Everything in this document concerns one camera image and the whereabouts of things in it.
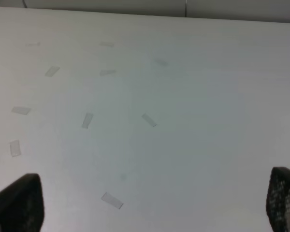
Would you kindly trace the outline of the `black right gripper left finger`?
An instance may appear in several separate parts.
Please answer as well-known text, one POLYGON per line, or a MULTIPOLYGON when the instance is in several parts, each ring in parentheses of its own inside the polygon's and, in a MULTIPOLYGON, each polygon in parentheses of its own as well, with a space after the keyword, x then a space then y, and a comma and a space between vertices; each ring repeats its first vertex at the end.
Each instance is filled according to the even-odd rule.
POLYGON ((0 191, 0 232, 39 232, 44 199, 38 174, 25 174, 0 191))

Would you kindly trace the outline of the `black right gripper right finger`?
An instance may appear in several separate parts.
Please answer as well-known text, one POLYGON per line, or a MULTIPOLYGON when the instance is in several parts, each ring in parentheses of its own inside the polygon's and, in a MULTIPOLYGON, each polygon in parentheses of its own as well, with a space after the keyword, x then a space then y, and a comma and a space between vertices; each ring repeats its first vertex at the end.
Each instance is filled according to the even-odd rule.
POLYGON ((266 214, 274 232, 290 232, 290 169, 286 167, 271 171, 266 214))

